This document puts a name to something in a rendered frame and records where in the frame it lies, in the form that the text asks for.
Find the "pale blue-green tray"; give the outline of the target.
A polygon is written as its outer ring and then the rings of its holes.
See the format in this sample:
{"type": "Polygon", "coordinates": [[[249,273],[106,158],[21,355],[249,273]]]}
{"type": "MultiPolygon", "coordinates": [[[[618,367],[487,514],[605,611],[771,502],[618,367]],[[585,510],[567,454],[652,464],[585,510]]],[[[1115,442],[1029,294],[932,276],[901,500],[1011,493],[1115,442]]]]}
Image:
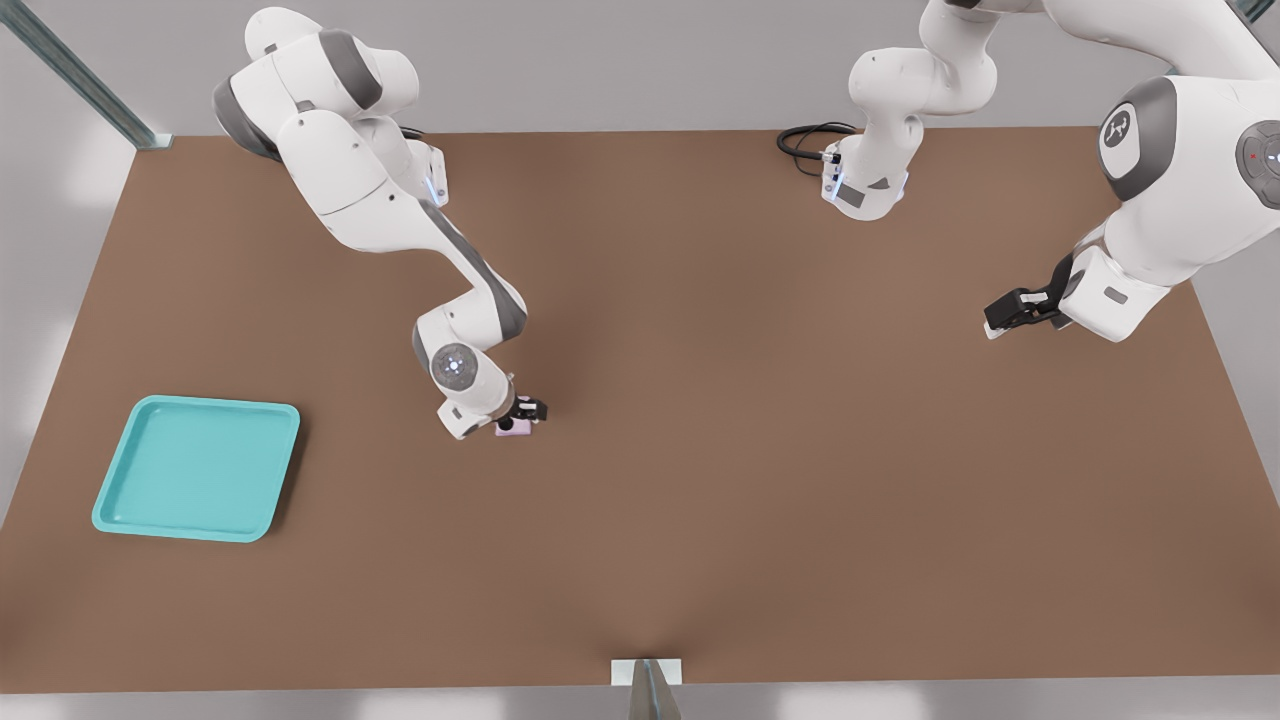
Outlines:
{"type": "Polygon", "coordinates": [[[273,524],[301,427],[289,404],[151,395],[91,511],[105,533],[252,543],[273,524]]]}

